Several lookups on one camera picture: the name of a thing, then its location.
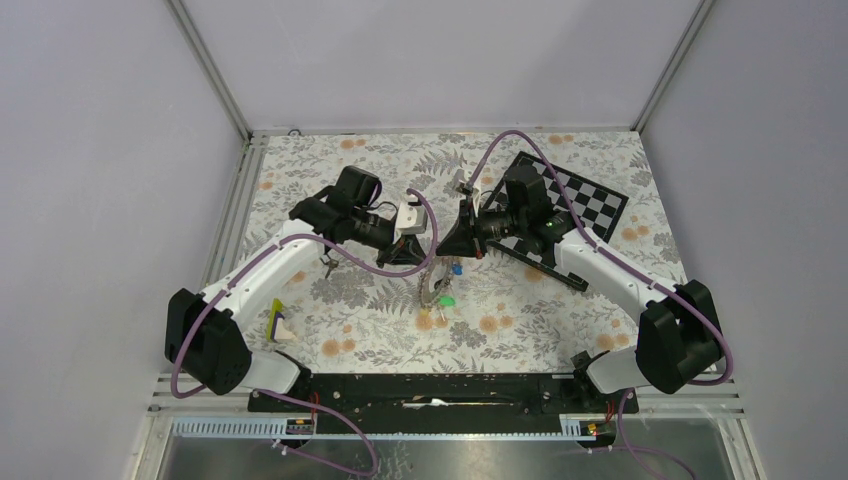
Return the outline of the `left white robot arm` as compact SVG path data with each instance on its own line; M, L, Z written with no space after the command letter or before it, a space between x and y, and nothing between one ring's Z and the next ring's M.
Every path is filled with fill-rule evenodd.
M185 399L205 389L225 395L245 387L272 391L285 410L304 407L311 387L300 377L303 367L284 353L252 350L244 333L284 284L330 251L387 278L411 276L433 261L438 227L425 196L407 189L386 219L374 211L381 192L378 177L347 166L335 183L298 202L232 272L198 293L176 292L165 337L172 395Z

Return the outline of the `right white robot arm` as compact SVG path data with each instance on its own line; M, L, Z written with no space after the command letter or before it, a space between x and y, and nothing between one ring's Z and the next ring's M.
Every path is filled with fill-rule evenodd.
M574 216L555 207L545 177L532 166L504 176L506 203L491 209L460 172L457 220L437 247L440 256L482 258L503 239L535 255L550 254L558 268L588 282L620 307L638 327L637 342L575 366L575 402L597 412L628 388L652 386L673 394L725 356L709 289L659 278L620 255Z

